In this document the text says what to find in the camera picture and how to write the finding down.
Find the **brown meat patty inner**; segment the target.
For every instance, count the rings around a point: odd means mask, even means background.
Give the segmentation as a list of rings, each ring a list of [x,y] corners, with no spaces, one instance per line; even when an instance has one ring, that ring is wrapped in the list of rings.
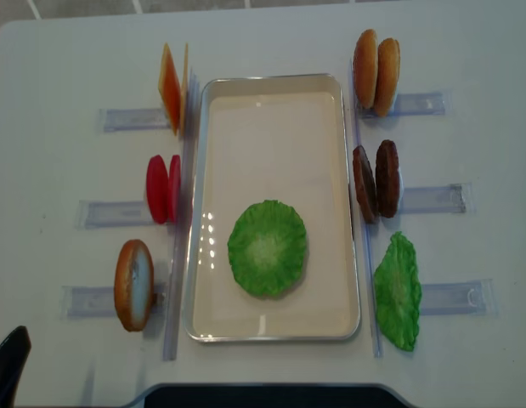
[[[370,162],[362,145],[353,150],[353,176],[356,199],[367,224],[374,224],[378,218],[376,186]]]

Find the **green lettuce leaf in holder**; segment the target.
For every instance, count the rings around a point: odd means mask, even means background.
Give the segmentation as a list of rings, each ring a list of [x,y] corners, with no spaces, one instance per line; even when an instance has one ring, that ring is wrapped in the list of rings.
[[[420,331],[422,288],[416,249],[400,232],[390,244],[374,274],[376,321],[382,334],[396,348],[411,352]]]

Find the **clear holder rail lettuce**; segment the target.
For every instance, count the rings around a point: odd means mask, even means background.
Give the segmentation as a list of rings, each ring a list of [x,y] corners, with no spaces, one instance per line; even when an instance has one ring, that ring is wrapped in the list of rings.
[[[498,315],[493,281],[424,284],[421,315]]]

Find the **clear holder rail patties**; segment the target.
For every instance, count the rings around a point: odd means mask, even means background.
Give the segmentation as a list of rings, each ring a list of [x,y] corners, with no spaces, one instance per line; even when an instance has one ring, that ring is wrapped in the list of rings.
[[[408,187],[399,203],[400,214],[473,213],[475,210],[469,183]]]

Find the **black object bottom left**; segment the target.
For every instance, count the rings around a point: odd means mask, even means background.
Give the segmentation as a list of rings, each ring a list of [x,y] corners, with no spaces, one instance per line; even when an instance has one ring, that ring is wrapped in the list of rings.
[[[0,407],[13,407],[20,377],[31,351],[25,326],[18,326],[0,343]]]

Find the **brown meat patty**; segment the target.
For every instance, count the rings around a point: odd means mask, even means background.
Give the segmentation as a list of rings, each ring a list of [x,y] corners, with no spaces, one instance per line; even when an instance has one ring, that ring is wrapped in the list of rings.
[[[399,157],[395,143],[385,139],[376,153],[377,209],[385,218],[398,211],[400,198]]]
[[[376,186],[370,162],[362,145],[353,150],[353,176],[356,199],[367,224],[374,224],[378,218]]]

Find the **green lettuce leaf on tray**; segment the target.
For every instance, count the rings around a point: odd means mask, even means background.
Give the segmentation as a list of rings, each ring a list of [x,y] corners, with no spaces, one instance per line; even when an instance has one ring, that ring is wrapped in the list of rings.
[[[276,298],[302,277],[308,234],[294,207],[265,200],[239,216],[227,247],[236,283],[254,297]]]

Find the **bread bun left holder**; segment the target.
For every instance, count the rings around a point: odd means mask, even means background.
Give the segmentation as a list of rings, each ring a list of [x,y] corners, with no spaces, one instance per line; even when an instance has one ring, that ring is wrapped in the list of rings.
[[[125,330],[141,332],[149,319],[154,297],[154,265],[141,240],[127,241],[120,250],[114,281],[116,314]]]

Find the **clear holder rail cheese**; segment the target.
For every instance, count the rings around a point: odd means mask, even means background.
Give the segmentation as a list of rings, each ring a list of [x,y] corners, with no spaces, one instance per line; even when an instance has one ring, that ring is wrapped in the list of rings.
[[[102,133],[161,130],[170,128],[162,108],[100,109],[96,129]]]

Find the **yellow cheese slice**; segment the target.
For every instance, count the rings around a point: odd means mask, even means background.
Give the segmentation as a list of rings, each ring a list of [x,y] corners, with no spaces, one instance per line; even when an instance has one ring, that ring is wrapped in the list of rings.
[[[184,47],[184,69],[183,69],[183,80],[181,85],[181,105],[180,105],[180,116],[179,116],[179,135],[183,137],[185,135],[185,117],[187,111],[187,96],[188,96],[188,58],[189,58],[189,44],[186,43]]]

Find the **red tomato slice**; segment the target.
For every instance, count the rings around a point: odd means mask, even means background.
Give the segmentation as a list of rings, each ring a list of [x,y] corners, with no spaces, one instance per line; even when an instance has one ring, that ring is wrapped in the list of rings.
[[[178,219],[178,197],[181,190],[181,157],[174,155],[170,162],[167,187],[167,213],[173,224]]]
[[[146,198],[150,214],[157,224],[167,221],[167,168],[163,158],[150,158],[146,172]]]

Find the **bread bun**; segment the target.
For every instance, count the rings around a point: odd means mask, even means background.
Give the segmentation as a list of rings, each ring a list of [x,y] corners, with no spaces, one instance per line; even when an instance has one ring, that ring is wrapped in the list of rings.
[[[365,109],[374,104],[378,72],[376,31],[367,29],[356,42],[353,53],[353,85],[358,101]]]
[[[400,47],[394,38],[386,38],[378,46],[378,74],[373,110],[384,117],[391,110],[400,73]]]

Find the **white metal tray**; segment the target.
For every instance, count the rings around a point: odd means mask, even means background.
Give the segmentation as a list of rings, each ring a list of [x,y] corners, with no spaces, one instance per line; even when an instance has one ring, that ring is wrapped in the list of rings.
[[[201,96],[183,300],[201,343],[342,340],[360,322],[342,89],[328,74],[221,79]],[[276,297],[235,281],[228,240],[252,204],[293,207],[303,272]]]

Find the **bread bun inner right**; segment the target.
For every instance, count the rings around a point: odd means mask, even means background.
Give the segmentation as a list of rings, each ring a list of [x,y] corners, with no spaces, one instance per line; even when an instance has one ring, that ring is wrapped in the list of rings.
[[[356,42],[353,53],[353,85],[358,101],[365,109],[374,104],[378,72],[376,31],[367,29]]]

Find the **clear holder rail right buns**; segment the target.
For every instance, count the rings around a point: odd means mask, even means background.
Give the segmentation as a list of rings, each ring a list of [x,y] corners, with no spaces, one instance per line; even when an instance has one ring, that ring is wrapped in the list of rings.
[[[397,93],[386,117],[445,115],[452,110],[449,90],[428,93]]]

